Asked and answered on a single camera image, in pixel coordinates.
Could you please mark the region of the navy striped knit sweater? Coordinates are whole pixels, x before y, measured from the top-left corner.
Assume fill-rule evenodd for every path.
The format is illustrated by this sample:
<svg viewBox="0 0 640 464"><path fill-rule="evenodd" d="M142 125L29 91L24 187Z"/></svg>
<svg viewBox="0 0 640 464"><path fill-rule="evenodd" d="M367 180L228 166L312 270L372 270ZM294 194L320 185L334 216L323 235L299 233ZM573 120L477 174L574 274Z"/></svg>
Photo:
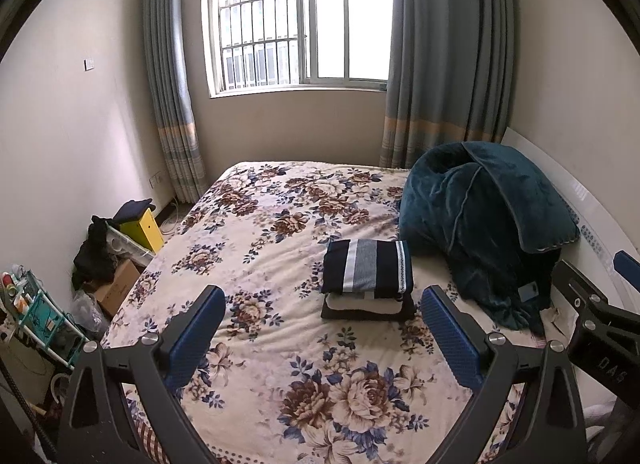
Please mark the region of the navy striped knit sweater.
<svg viewBox="0 0 640 464"><path fill-rule="evenodd" d="M401 300L413 291L410 251L400 239L341 239L323 256L323 294Z"/></svg>

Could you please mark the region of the black clothes pile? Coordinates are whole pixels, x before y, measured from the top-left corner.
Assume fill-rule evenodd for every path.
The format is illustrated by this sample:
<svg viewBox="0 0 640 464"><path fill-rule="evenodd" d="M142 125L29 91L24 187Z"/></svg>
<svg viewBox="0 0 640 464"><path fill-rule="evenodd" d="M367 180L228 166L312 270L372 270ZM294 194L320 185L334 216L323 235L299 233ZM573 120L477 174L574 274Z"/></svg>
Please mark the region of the black clothes pile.
<svg viewBox="0 0 640 464"><path fill-rule="evenodd" d="M91 217L87 237L74 258L72 285L75 291L79 291L86 283L101 286L114 281L118 261L107 248L106 237L110 225L107 219Z"/></svg>

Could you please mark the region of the white bed headboard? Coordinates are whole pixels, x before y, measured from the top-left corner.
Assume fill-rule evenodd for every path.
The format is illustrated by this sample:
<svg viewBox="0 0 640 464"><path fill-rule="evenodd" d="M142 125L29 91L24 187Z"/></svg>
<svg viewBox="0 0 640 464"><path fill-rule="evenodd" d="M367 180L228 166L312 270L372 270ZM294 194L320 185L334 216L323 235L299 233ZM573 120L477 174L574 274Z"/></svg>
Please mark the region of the white bed headboard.
<svg viewBox="0 0 640 464"><path fill-rule="evenodd" d="M508 128L502 139L544 172L570 207L580 238L565 246L562 257L584 273L617 307L639 312L639 292L619 275L613 257L623 250L638 259L638 251L612 215L573 175L523 135Z"/></svg>

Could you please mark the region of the dark teal plush blanket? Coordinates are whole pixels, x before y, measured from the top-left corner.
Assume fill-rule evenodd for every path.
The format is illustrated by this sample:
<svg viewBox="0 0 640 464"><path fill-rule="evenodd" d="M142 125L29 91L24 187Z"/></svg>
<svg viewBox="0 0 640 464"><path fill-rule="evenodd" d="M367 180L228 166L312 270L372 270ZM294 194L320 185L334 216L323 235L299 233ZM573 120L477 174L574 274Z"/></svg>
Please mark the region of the dark teal plush blanket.
<svg viewBox="0 0 640 464"><path fill-rule="evenodd" d="M459 296L495 323L544 336L552 271L579 231L544 172L518 150L457 142L412 166L399 236L413 256L442 257Z"/></svg>

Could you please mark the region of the cardboard box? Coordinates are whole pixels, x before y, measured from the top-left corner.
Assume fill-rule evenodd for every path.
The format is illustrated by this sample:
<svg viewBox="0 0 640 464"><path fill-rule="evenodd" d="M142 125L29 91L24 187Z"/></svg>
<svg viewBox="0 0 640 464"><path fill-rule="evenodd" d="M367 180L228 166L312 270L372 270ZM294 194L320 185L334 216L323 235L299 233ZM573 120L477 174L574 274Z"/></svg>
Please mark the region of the cardboard box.
<svg viewBox="0 0 640 464"><path fill-rule="evenodd" d="M101 285L94 291L94 299L109 317L114 317L139 276L136 265L126 259L115 270L113 282Z"/></svg>

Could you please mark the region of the floral bed blanket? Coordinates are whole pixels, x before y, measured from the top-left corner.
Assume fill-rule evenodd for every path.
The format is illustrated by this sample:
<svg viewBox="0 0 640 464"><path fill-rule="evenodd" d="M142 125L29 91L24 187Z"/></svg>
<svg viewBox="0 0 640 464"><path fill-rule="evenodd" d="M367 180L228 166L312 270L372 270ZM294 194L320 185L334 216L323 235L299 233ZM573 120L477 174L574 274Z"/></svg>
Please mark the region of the floral bed blanket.
<svg viewBox="0 0 640 464"><path fill-rule="evenodd" d="M407 175L241 163L186 215L114 315L104 347L163 331L207 285L226 315L186 415L224 463L423 463L470 398L422 320L327 321L334 239L393 239Z"/></svg>

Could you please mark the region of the white plastic crate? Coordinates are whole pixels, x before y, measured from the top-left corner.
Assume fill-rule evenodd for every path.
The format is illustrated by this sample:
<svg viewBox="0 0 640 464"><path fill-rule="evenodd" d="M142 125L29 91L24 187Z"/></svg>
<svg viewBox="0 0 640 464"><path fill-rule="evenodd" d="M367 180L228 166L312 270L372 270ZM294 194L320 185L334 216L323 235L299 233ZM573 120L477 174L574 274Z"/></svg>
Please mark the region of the white plastic crate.
<svg viewBox="0 0 640 464"><path fill-rule="evenodd" d="M129 259L143 268L146 268L154 258L151 250L142 247L133 239L130 239L129 236L119 232L111 225L106 228L106 248L112 255Z"/></svg>

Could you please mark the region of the yellow box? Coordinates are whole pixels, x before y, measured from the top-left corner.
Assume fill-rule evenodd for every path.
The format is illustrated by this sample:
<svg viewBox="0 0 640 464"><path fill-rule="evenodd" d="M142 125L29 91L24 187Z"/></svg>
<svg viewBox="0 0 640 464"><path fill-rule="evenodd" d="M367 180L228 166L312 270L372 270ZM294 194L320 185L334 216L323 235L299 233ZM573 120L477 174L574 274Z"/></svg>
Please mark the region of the yellow box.
<svg viewBox="0 0 640 464"><path fill-rule="evenodd" d="M153 254L157 254L164 245L163 234L149 209L138 220L121 224L119 230Z"/></svg>

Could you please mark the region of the dark cloth on box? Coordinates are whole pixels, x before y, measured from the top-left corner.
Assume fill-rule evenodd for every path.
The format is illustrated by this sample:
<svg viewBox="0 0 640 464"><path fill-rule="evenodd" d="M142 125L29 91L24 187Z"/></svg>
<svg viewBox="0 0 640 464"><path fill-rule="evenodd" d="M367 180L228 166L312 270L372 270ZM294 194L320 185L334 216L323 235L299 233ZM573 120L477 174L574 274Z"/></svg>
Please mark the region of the dark cloth on box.
<svg viewBox="0 0 640 464"><path fill-rule="evenodd" d="M149 210L153 211L156 206L153 204L151 198L142 199L142 201L130 201L122 204L114 214L112 221L114 224L124 224L131 221L139 221L144 214Z"/></svg>

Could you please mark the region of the cream folded garment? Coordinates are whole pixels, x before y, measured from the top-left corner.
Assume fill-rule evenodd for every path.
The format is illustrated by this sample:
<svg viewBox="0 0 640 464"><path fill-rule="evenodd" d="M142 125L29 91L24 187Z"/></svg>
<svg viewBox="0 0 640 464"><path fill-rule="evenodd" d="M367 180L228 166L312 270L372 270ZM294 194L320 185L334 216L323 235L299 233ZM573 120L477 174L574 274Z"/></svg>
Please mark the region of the cream folded garment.
<svg viewBox="0 0 640 464"><path fill-rule="evenodd" d="M326 296L326 304L334 311L356 310L375 314L398 314L402 309L402 301L395 299L367 299L337 294Z"/></svg>

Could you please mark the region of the right grey-green curtain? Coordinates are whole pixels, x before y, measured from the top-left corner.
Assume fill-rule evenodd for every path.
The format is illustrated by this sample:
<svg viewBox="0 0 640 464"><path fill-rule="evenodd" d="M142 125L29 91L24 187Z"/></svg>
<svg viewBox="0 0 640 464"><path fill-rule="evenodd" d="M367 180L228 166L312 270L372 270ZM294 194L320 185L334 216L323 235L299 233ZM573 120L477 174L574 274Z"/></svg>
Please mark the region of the right grey-green curtain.
<svg viewBox="0 0 640 464"><path fill-rule="evenodd" d="M393 0L381 164L432 147L498 142L509 122L515 0Z"/></svg>

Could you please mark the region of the grey-green curtain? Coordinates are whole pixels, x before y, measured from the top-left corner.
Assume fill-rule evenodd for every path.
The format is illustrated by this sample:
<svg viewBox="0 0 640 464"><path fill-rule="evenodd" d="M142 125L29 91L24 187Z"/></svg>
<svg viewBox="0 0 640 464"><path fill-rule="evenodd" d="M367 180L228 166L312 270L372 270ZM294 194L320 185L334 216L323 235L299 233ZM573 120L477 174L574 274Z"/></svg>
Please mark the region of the grey-green curtain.
<svg viewBox="0 0 640 464"><path fill-rule="evenodd" d="M181 0L142 0L146 73L169 181L180 202L196 203L208 183L186 79Z"/></svg>
<svg viewBox="0 0 640 464"><path fill-rule="evenodd" d="M393 0L381 164L432 147L498 142L509 122L515 0Z"/></svg>

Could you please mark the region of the window with metal bars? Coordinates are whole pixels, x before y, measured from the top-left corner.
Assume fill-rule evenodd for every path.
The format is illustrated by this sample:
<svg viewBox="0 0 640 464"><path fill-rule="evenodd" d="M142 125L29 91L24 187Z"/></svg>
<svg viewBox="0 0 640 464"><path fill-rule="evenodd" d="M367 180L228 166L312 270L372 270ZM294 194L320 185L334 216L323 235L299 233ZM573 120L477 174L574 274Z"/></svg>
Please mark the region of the window with metal bars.
<svg viewBox="0 0 640 464"><path fill-rule="evenodd" d="M202 0L210 95L383 91L392 0Z"/></svg>

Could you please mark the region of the left grey-green curtain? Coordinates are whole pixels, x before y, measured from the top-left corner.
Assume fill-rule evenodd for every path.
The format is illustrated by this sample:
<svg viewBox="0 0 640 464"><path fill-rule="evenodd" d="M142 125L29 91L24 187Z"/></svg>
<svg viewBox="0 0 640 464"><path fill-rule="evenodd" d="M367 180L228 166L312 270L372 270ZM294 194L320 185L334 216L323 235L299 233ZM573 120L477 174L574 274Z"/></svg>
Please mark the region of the left grey-green curtain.
<svg viewBox="0 0 640 464"><path fill-rule="evenodd" d="M208 183L186 79L181 0L142 0L146 73L169 181L180 202L196 203Z"/></svg>

